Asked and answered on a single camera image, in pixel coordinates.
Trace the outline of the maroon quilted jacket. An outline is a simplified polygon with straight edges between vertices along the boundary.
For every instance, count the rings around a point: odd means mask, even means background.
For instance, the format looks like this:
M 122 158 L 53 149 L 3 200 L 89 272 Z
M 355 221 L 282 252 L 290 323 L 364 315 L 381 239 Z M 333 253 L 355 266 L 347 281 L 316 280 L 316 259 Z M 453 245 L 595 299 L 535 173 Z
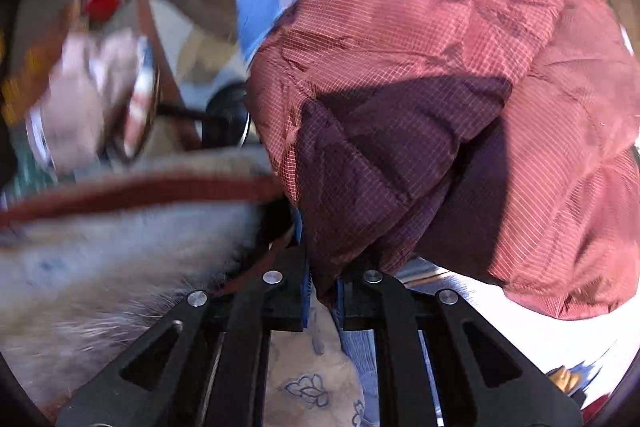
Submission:
M 296 0 L 250 113 L 320 296 L 413 256 L 561 320 L 639 285 L 639 65 L 606 0 Z

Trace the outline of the beige fur blanket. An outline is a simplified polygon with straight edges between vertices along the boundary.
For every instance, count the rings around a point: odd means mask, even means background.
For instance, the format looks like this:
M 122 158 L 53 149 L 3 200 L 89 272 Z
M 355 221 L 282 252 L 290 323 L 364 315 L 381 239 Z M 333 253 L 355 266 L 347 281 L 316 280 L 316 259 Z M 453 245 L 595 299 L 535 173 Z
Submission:
M 37 407 L 57 407 L 189 291 L 234 279 L 290 226 L 259 145 L 2 202 L 3 358 Z

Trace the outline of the white motorcycle helmet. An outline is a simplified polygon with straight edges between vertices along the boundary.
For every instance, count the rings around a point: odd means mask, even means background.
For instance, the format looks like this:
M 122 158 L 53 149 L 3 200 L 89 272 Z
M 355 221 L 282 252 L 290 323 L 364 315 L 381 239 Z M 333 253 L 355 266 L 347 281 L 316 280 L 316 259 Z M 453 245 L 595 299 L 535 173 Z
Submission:
M 49 86 L 26 118 L 40 167 L 69 174 L 109 150 L 137 158 L 155 118 L 160 74 L 151 41 L 131 28 L 100 38 L 72 32 Z

